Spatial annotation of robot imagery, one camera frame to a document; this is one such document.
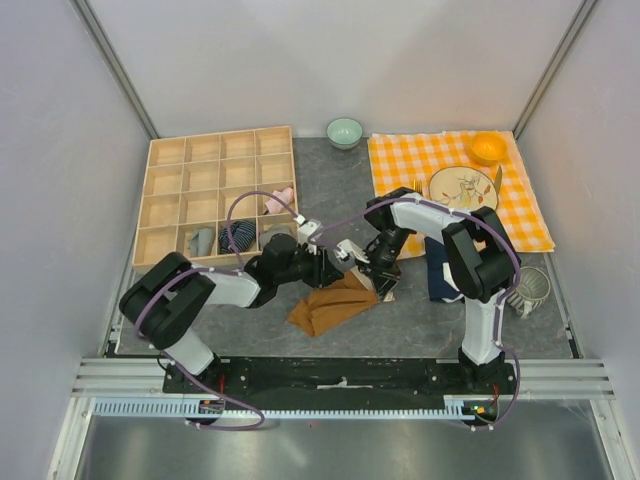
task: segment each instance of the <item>robotic arm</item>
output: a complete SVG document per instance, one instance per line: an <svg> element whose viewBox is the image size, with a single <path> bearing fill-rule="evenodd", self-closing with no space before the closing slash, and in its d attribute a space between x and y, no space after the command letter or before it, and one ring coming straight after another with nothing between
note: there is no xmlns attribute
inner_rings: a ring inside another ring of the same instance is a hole
<svg viewBox="0 0 640 480"><path fill-rule="evenodd" d="M511 244L495 211L488 207L471 214L475 221L460 220L445 207L421 201L425 199L407 188L371 200L365 219L380 233L364 250L349 240L341 242L337 256L342 260L353 257L379 298L384 298L401 277L396 259L410 234L421 232L443 243L452 277L465 296L466 331L459 360L482 378L504 362L504 353L496 346L502 323L498 298L513 284L515 270L507 251L478 223L492 229L509 247ZM193 375L201 375L220 362L191 329L204 305L257 308L271 300L284 283L303 281L318 288L342 278L329 261L326 248L312 241L314 233L321 230L320 223L301 216L296 220L301 224L297 240L275 235L243 271L198 267L198 273L173 285L169 290L175 295L159 297L139 325L141 333ZM478 251L474 242L484 242L485 247ZM192 268L181 254L167 255L125 293L120 311L135 324L154 295Z"/></svg>

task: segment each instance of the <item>gray floor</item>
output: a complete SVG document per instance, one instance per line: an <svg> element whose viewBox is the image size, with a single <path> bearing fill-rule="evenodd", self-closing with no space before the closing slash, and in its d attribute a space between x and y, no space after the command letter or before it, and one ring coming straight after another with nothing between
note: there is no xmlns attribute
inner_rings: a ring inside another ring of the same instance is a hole
<svg viewBox="0 0 640 480"><path fill-rule="evenodd" d="M326 139L294 140L300 211L325 225L353 215L374 197L367 146L362 142L341 152ZM364 220L327 233L361 246L376 235ZM524 265L546 270L541 254L522 255ZM258 310L207 307L195 323L202 339L220 355L454 357L464 335L464 306L429 301L424 259L400 262L403 278L396 301L378 305L348 322L310 338L286 322L287 315L310 289L303 284L281 287L278 296ZM529 319L507 309L503 341L523 358L569 358L560 310L553 296ZM119 354L149 354L146 342L124 322Z"/></svg>
<svg viewBox="0 0 640 480"><path fill-rule="evenodd" d="M588 402L518 402L494 432L438 421L282 420L259 432L91 420L77 480L607 480Z"/></svg>

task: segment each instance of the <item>wooden compartment tray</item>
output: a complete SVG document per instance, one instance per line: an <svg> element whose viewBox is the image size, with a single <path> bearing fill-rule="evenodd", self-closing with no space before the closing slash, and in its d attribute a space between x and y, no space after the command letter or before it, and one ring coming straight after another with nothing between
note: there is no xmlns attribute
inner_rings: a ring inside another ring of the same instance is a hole
<svg viewBox="0 0 640 480"><path fill-rule="evenodd" d="M292 187L298 210L290 127L260 128L153 140L133 253L133 268L145 273L167 253L177 251L194 263L237 266L235 255L220 254L218 234L232 203L244 193L272 193ZM276 224L295 235L291 214L263 215L268 197L252 195L234 208L232 219L256 225L256 240L241 255L260 252L258 237ZM212 228L214 242L205 256L193 257L189 241L199 228Z"/></svg>

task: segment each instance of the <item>fork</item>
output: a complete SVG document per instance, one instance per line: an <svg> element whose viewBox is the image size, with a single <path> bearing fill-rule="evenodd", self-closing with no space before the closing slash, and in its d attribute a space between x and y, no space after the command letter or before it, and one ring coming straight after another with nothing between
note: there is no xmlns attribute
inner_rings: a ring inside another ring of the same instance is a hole
<svg viewBox="0 0 640 480"><path fill-rule="evenodd" d="M422 180L414 180L413 181L413 190L422 195Z"/></svg>

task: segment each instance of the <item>black striped cloth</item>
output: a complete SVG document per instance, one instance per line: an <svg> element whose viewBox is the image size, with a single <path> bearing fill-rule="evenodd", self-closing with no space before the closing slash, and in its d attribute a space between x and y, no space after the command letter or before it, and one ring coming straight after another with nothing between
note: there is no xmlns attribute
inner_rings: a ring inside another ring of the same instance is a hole
<svg viewBox="0 0 640 480"><path fill-rule="evenodd" d="M256 239L256 224L249 220L239 220L231 224L231 235L233 241L238 247L238 251L246 252ZM220 253L233 253L229 244L229 235L227 235L227 227L223 227L218 234L218 245L220 245Z"/></svg>

